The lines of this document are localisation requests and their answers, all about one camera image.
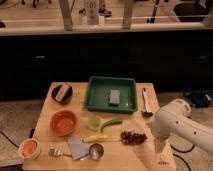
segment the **small orange bowl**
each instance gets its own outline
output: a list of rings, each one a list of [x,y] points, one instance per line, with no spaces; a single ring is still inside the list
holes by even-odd
[[[24,159],[34,159],[41,153],[41,147],[34,138],[24,140],[18,149],[19,155]]]
[[[76,114],[70,110],[61,110],[52,115],[50,129],[55,136],[66,136],[71,134],[77,124]]]

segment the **black cable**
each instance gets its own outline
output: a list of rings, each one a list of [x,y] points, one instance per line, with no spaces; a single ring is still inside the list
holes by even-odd
[[[191,152],[194,148],[195,148],[195,145],[193,144],[192,147],[189,149],[189,150],[185,150],[185,151],[182,151],[182,150],[178,150],[177,148],[175,148],[173,145],[170,145],[171,148],[179,153],[189,153]]]
[[[19,146],[17,144],[15,144],[5,133],[3,133],[1,130],[0,130],[0,133],[11,143],[13,144],[16,148],[19,148]]]
[[[179,156],[177,154],[173,154],[173,156],[181,159],[184,162],[184,164],[186,165],[186,167],[188,168],[188,170],[191,171],[191,168],[190,168],[189,164],[186,162],[186,160],[184,160],[184,158],[182,158],[181,156]]]

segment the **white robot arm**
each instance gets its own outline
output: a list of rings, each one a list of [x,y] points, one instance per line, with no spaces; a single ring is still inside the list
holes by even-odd
[[[188,119],[190,113],[191,107],[186,101],[182,99],[171,101],[155,113],[155,118],[151,122],[152,134],[157,141],[162,141],[173,132],[212,155],[213,129]]]

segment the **small bowl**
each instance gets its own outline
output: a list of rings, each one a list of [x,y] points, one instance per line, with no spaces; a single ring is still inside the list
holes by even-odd
[[[18,149],[18,154],[23,159],[35,159],[41,153],[39,142],[34,138],[24,140]]]
[[[67,103],[69,103],[71,97],[72,97],[72,94],[73,94],[73,90],[72,90],[72,86],[69,86],[69,90],[67,91],[66,95],[64,96],[63,100],[62,101],[58,101],[56,100],[56,95],[58,94],[60,88],[61,88],[62,84],[61,85],[58,85],[56,86],[53,90],[52,90],[52,93],[51,93],[51,97],[58,103],[62,104],[62,105],[65,105]]]
[[[50,120],[50,129],[55,136],[71,134],[77,123],[76,114],[70,110],[61,110],[53,114]]]

